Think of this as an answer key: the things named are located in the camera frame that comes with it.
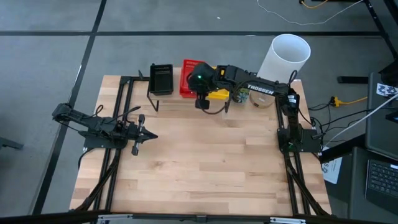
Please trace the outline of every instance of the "white cylinder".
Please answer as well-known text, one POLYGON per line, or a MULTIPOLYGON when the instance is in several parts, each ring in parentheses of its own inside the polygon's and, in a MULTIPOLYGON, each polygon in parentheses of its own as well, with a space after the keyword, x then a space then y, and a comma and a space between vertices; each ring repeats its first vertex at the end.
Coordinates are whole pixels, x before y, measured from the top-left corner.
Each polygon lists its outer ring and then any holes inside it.
POLYGON ((301 37, 282 34, 272 40, 258 77, 288 83, 294 70, 300 71, 310 58, 311 48, 301 37))

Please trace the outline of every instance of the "red basket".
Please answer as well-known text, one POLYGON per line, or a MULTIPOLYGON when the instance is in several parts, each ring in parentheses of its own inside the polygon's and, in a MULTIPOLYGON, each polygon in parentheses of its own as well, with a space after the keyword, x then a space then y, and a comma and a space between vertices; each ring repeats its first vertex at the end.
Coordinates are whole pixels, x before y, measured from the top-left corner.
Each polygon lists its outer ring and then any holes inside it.
POLYGON ((196 94, 192 92, 188 87, 187 77, 195 68, 195 65, 203 63, 204 61, 184 59, 181 68, 181 80, 180 80, 180 95, 184 98, 196 98, 196 94))

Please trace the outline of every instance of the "white cable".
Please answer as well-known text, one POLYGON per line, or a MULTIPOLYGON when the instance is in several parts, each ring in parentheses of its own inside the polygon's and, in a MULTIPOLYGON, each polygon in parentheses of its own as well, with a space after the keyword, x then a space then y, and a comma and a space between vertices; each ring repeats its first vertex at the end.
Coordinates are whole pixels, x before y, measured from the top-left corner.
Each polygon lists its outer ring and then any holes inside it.
POLYGON ((363 0, 360 0, 360 1, 358 1, 358 2, 356 2, 356 3, 354 3, 354 4, 352 4, 352 5, 348 6, 347 8, 341 10, 340 12, 337 12, 337 13, 334 14, 332 17, 330 17, 329 19, 327 19, 327 20, 325 20, 325 21, 323 21, 323 22, 316 22, 316 23, 310 22, 310 23, 306 23, 306 24, 301 24, 301 23, 299 23, 299 22, 294 22, 294 21, 288 21, 287 19, 285 19, 283 16, 279 15, 278 13, 269 11, 269 10, 266 9, 264 6, 261 6, 260 3, 259 3, 259 0, 257 0, 257 5, 259 5, 259 7, 261 7, 261 8, 262 8, 263 10, 265 10, 266 12, 275 14, 275 15, 279 16, 280 18, 282 18, 284 21, 288 22, 288 23, 297 24, 297 25, 300 25, 300 26, 307 26, 307 25, 320 25, 320 24, 325 24, 325 23, 327 23, 329 20, 331 20, 332 18, 334 18, 335 16, 337 16, 338 14, 344 12, 345 10, 347 10, 347 9, 349 9, 349 8, 351 8, 351 7, 353 7, 353 6, 355 6, 356 4, 358 4, 358 3, 360 3, 360 2, 363 2, 363 0))
POLYGON ((396 94, 395 96, 389 98, 386 102, 384 102, 382 105, 380 105, 378 108, 374 109, 372 111, 372 113, 369 113, 368 115, 366 115, 364 118, 360 119, 359 121, 355 122, 355 124, 351 125, 350 127, 345 128, 344 130, 340 131, 338 134, 335 135, 335 137, 333 137, 325 146, 329 145, 329 143, 331 143, 337 136, 339 136, 340 134, 343 134, 345 131, 349 130, 350 128, 352 128, 353 126, 356 126, 356 124, 360 123, 361 121, 365 120, 366 118, 370 117, 372 114, 374 114, 376 111, 378 111, 380 108, 382 108, 384 105, 388 104, 390 101, 392 101, 393 99, 397 98, 398 94, 396 94))

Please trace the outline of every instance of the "wooden tabletop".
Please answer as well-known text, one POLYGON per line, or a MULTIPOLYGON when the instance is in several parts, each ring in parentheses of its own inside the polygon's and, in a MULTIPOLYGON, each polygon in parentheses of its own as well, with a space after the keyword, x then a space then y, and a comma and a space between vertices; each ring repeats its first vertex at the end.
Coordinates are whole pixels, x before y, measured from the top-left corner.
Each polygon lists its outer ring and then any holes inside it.
MULTIPOLYGON (((122 151, 111 211, 291 215, 275 105, 259 109, 250 102, 231 103, 227 114, 208 115, 195 108, 194 99, 181 99, 179 68, 174 75, 173 95, 152 96, 160 100, 157 113, 146 98, 148 82, 134 82, 130 108, 141 109, 129 119, 145 114, 145 127, 159 138, 140 145, 138 156, 131 154, 133 141, 122 151)), ((97 100, 97 106, 104 105, 100 116, 112 116, 119 80, 120 76, 104 76, 97 100)), ((300 109, 308 118, 301 81, 293 82, 292 88, 300 94, 300 109)), ((210 110, 218 110, 223 102, 212 100, 210 110)), ((300 122, 310 127, 301 117, 300 122)), ((79 206, 98 182, 103 155, 104 149, 96 149, 82 159, 70 208, 79 206)), ((309 191, 330 212, 319 162, 310 153, 300 155, 309 191)), ((100 208, 108 186, 103 192, 100 208)), ((303 213, 299 192, 296 186, 303 213)))

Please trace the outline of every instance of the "gray carpet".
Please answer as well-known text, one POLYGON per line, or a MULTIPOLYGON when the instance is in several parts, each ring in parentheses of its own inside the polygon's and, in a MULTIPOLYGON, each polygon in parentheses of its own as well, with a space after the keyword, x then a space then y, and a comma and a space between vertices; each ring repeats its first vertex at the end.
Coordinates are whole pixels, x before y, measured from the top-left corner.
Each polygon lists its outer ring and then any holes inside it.
MULTIPOLYGON (((324 21, 349 6, 349 3, 329 2, 317 10, 307 10, 290 0, 259 2, 269 10, 298 22, 324 21)), ((397 25, 382 1, 372 2, 386 30, 397 37, 397 25)), ((0 30, 91 30, 99 5, 99 0, 1 1, 0 30)), ((171 0, 108 0, 99 30, 288 32, 377 29, 364 4, 358 4, 323 25, 297 26, 267 14, 257 6, 256 0, 189 0, 178 3, 171 0)), ((68 99, 87 39, 0 37, 0 136, 25 144, 21 151, 9 148, 0 151, 0 217, 29 212, 58 128, 50 114, 58 103, 68 99)), ((366 85, 339 85, 336 77, 366 76, 392 62, 391 53, 379 37, 304 39, 312 48, 312 56, 298 78, 303 80, 309 106, 327 102, 330 96, 338 96, 344 101, 366 96, 366 85)), ((256 71, 271 41, 272 37, 245 36, 97 37, 75 108, 92 113, 103 75, 132 75, 138 69, 147 75, 151 63, 181 66, 184 58, 195 58, 214 65, 232 64, 256 71)), ((396 39, 392 41, 394 45, 398 43, 396 39)), ((358 103, 332 108, 331 118, 365 107, 366 103, 358 103)), ((327 110, 311 115, 323 123, 329 119, 327 110)), ((342 120, 335 125, 345 125, 356 118, 342 120)), ((358 125, 341 139, 363 132, 364 124, 358 125)), ((335 133, 331 131, 326 139, 335 133)), ((82 147, 83 138, 68 131, 45 203, 45 213, 67 211, 82 147)), ((331 205, 333 213, 346 216, 343 200, 331 195, 331 205)))

